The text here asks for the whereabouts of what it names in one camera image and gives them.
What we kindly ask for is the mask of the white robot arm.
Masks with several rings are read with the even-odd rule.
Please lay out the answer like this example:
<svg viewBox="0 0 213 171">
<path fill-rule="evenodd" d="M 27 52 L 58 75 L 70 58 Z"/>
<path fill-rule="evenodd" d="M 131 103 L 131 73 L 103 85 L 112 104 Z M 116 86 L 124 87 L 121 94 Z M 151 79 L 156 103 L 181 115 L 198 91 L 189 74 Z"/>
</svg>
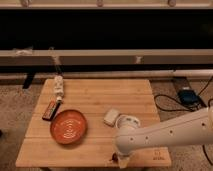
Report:
<svg viewBox="0 0 213 171">
<path fill-rule="evenodd" d="M 116 155 L 126 168 L 132 152 L 143 148 L 213 144 L 213 107 L 142 127 L 137 117 L 124 115 L 117 120 Z"/>
</svg>

